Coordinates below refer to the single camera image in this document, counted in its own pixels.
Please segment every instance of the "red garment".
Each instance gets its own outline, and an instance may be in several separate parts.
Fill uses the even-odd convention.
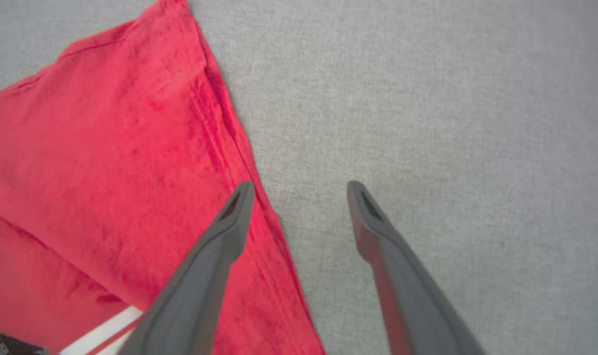
[[[57,353],[128,305],[147,309],[243,180],[256,199],[214,353],[323,353],[186,2],[73,43],[0,91],[0,330]]]

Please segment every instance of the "white stripe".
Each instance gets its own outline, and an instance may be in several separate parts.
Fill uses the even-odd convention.
[[[98,353],[98,355],[115,355],[116,353],[119,352],[119,349],[121,349],[121,347],[123,346],[123,343],[126,342],[128,337],[130,337],[130,334],[132,334],[132,330],[130,330],[130,332],[125,333],[124,335],[121,335],[121,337],[119,339],[112,342],[104,350],[100,351]]]
[[[87,353],[90,353],[97,346],[120,332],[121,329],[125,328],[133,321],[136,321],[141,317],[141,314],[143,314],[143,312],[138,308],[132,306],[126,308],[118,315],[91,330],[91,332],[88,332],[80,339],[77,339],[73,344],[67,346],[60,352],[60,355],[87,355]]]

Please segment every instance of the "red cloth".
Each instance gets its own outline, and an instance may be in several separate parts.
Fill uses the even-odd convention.
[[[254,182],[215,354],[320,354],[281,226],[185,1],[70,45],[0,91],[0,330],[57,353],[147,309]]]

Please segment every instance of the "gray background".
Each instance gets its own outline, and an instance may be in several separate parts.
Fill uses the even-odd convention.
[[[0,0],[0,88],[150,0]],[[598,0],[196,0],[328,353],[387,354],[361,180],[490,354],[598,355]]]

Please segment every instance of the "gray tablecloth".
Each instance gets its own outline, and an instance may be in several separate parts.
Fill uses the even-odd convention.
[[[0,0],[0,88],[150,0]],[[196,0],[328,353],[387,354],[364,182],[490,354],[598,355],[598,0]]]

